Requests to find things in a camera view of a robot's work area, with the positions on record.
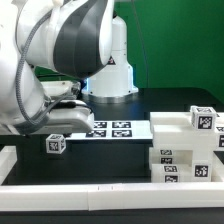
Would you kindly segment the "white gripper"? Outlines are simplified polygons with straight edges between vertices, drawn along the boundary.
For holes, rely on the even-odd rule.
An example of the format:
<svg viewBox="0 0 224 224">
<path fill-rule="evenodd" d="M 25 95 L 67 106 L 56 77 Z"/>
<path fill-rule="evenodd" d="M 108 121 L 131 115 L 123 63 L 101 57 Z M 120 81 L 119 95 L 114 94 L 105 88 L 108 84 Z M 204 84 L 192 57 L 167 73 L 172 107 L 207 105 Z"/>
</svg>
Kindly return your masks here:
<svg viewBox="0 0 224 224">
<path fill-rule="evenodd" d="M 71 134 L 87 133 L 93 129 L 94 112 L 80 100 L 62 100 L 35 125 L 25 123 L 23 133 L 30 134 Z"/>
</svg>

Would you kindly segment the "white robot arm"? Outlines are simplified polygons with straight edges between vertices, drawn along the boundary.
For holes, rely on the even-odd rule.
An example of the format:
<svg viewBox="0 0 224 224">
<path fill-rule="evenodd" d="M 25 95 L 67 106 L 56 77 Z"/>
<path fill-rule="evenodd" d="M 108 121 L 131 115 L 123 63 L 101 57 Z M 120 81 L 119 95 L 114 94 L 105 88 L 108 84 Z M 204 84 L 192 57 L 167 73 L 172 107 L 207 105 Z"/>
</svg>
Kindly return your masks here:
<svg viewBox="0 0 224 224">
<path fill-rule="evenodd" d="M 79 93 L 136 93 L 116 0 L 0 0 L 0 135 L 93 129 Z"/>
</svg>

